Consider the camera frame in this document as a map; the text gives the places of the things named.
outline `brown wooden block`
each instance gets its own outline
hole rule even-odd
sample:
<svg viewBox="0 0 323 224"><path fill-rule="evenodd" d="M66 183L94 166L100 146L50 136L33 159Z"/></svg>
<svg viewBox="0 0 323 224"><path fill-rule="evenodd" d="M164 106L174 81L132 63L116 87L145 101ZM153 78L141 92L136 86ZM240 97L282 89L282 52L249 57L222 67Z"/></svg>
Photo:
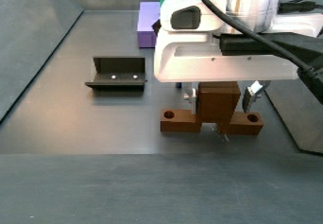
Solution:
<svg viewBox="0 0 323 224"><path fill-rule="evenodd" d="M240 99L237 82L201 82L197 85L197 116L201 122L228 122Z"/></svg>
<svg viewBox="0 0 323 224"><path fill-rule="evenodd" d="M162 109L160 115L160 131L198 132L201 123L190 110Z"/></svg>
<svg viewBox="0 0 323 224"><path fill-rule="evenodd" d="M229 123L218 123L217 130L221 134L257 135L264 126L256 112L234 112Z"/></svg>

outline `purple block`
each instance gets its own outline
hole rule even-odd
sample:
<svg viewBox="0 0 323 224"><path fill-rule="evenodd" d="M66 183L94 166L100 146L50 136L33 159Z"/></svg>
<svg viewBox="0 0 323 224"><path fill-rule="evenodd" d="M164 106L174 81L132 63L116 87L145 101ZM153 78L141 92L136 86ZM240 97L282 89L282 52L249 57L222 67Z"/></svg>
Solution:
<svg viewBox="0 0 323 224"><path fill-rule="evenodd" d="M156 35L150 26L158 19L158 10L158 2L140 2L136 27L138 47L154 47Z"/></svg>

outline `screw hole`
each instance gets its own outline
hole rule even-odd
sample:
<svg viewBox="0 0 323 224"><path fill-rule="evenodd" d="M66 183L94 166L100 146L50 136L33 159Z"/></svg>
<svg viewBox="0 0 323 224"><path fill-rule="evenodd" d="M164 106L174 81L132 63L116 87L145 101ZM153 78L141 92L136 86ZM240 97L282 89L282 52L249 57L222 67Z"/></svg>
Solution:
<svg viewBox="0 0 323 224"><path fill-rule="evenodd" d="M172 119L174 117L174 114L170 111L165 111L164 116L165 116L166 119Z"/></svg>
<svg viewBox="0 0 323 224"><path fill-rule="evenodd" d="M249 115L246 116L246 119L248 119L250 122L257 122L257 121L258 121L258 118L257 118L257 116L256 116L254 114L249 114Z"/></svg>

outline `gray table surface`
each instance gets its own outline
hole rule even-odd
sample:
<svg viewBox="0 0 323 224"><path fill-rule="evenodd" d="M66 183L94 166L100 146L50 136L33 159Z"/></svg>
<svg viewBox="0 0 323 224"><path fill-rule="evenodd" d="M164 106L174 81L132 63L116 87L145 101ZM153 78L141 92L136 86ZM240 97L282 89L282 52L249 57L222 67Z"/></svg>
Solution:
<svg viewBox="0 0 323 224"><path fill-rule="evenodd" d="M137 11L86 11L29 91L0 126L1 153L109 154L190 152L293 152L293 142L266 98L257 137L161 133L162 108L189 109L181 90L152 75L152 49L137 48ZM144 56L146 86L137 93L98 93L84 86L94 77L93 56Z"/></svg>
<svg viewBox="0 0 323 224"><path fill-rule="evenodd" d="M1 155L1 224L320 224L323 159Z"/></svg>

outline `silver metal cylinder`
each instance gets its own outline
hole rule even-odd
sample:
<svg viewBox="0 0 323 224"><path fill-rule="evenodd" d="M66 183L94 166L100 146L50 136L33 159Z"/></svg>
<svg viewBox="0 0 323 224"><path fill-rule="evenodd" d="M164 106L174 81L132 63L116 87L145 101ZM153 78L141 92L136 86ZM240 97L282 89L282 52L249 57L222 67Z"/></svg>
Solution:
<svg viewBox="0 0 323 224"><path fill-rule="evenodd" d="M240 24L254 32L269 28L280 0L226 0L225 13ZM240 33L229 25L224 25L221 33Z"/></svg>

